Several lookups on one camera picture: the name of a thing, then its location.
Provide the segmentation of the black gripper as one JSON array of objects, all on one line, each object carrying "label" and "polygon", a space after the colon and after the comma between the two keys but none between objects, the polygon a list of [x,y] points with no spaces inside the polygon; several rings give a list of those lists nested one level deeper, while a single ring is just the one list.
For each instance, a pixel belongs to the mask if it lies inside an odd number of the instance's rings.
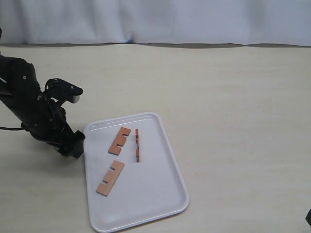
[{"label": "black gripper", "polygon": [[84,153],[85,135],[73,132],[66,121],[66,111],[44,94],[21,94],[21,127],[39,141],[58,148],[65,157],[78,159]]}]

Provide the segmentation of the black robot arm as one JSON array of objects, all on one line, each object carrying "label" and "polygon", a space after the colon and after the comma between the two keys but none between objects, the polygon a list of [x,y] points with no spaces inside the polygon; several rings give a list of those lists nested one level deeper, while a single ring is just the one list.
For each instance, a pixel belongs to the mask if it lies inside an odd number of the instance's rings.
[{"label": "black robot arm", "polygon": [[76,103],[83,90],[60,78],[49,79],[41,90],[33,64],[22,58],[0,57],[0,100],[21,121],[20,130],[57,149],[65,157],[79,158],[85,135],[74,132],[66,120],[66,101]]}]

